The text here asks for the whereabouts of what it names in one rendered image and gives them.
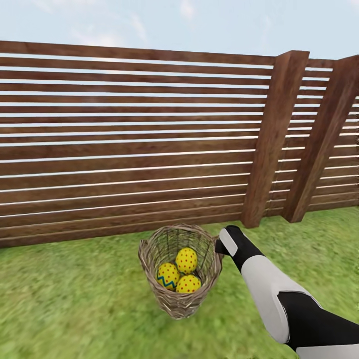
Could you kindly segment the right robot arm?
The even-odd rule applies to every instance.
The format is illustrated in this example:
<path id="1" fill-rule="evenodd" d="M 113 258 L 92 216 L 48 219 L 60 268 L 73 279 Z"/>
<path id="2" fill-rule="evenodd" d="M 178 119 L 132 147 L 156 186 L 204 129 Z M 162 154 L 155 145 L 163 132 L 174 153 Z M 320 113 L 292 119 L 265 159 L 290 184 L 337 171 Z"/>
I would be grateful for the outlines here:
<path id="1" fill-rule="evenodd" d="M 301 359 L 359 359 L 359 325 L 324 310 L 235 225 L 221 230 L 215 252 L 242 274 L 270 336 Z"/>

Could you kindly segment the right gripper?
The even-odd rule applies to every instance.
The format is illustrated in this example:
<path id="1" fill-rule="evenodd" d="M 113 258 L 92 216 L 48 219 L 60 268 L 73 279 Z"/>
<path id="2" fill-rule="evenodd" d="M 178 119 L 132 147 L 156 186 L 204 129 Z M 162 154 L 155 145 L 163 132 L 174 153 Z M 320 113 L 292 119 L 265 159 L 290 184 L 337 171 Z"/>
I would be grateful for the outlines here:
<path id="1" fill-rule="evenodd" d="M 229 252 L 225 249 L 225 247 L 223 246 L 220 240 L 216 240 L 215 252 L 229 256 Z"/>

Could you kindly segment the easter egg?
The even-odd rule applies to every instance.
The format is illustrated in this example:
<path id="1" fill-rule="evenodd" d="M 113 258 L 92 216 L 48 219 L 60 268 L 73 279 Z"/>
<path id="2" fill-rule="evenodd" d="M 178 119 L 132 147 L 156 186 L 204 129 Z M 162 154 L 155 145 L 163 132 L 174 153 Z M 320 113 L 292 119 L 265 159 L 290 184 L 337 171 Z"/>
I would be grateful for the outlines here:
<path id="1" fill-rule="evenodd" d="M 167 290 L 177 293 L 176 287 L 182 275 L 178 272 L 174 260 L 165 261 L 164 256 L 161 255 L 161 257 L 159 256 L 157 267 L 155 268 L 156 282 Z"/>
<path id="2" fill-rule="evenodd" d="M 176 263 L 176 268 L 182 276 L 192 275 L 199 265 L 202 265 L 197 250 L 189 246 L 184 246 L 177 250 L 172 259 Z"/>
<path id="3" fill-rule="evenodd" d="M 182 276 L 178 281 L 176 292 L 177 293 L 193 293 L 201 288 L 201 281 L 195 275 Z"/>

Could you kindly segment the wicker basket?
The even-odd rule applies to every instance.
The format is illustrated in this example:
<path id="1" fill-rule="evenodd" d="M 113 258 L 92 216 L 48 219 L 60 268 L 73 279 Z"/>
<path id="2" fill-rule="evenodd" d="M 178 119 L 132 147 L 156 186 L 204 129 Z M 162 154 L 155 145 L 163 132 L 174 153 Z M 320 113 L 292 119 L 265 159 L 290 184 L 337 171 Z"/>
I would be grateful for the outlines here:
<path id="1" fill-rule="evenodd" d="M 158 263 L 159 256 L 162 258 L 162 254 L 159 253 L 155 257 L 154 253 L 156 247 L 151 246 L 151 244 L 159 239 L 161 233 L 168 233 L 172 229 L 176 229 L 177 232 L 187 231 L 188 234 L 191 234 L 192 232 L 198 234 L 199 236 L 196 237 L 198 243 L 200 243 L 203 238 L 208 239 L 206 241 L 207 248 L 203 252 L 203 264 L 206 263 L 207 257 L 212 251 L 212 257 L 209 258 L 210 264 L 208 265 L 208 268 L 205 269 L 205 265 L 200 265 L 200 268 L 197 268 L 194 271 L 194 275 L 201 281 L 202 287 L 193 293 L 175 293 L 174 291 L 167 290 L 156 282 L 155 267 Z M 157 229 L 148 241 L 140 240 L 138 258 L 141 267 L 145 271 L 147 281 L 154 293 L 159 309 L 171 316 L 172 319 L 181 320 L 193 316 L 204 302 L 209 291 L 217 284 L 217 280 L 222 272 L 222 261 L 226 257 L 225 254 L 215 252 L 216 240 L 219 239 L 219 235 L 213 237 L 198 225 L 179 223 Z M 210 250 L 211 245 L 212 249 Z M 206 274 L 204 274 L 205 272 Z"/>

